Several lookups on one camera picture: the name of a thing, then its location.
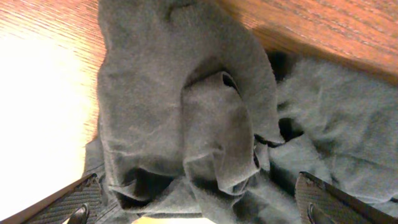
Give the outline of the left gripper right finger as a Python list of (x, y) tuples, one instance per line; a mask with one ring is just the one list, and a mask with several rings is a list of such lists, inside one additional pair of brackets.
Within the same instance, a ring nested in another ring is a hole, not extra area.
[(295, 199), (306, 224), (397, 224), (392, 217), (308, 172), (300, 172)]

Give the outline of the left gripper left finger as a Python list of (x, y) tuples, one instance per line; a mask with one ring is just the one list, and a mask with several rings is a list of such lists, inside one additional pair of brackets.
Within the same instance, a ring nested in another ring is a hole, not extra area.
[(2, 220), (1, 223), (94, 223), (101, 206), (98, 177), (90, 174)]

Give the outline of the dark green Nike t-shirt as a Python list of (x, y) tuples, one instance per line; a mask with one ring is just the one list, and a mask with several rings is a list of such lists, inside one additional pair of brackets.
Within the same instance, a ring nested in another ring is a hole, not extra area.
[(106, 54), (85, 172), (97, 223), (298, 223), (308, 172), (397, 215), (397, 88), (315, 58), (270, 60), (209, 1), (98, 4)]

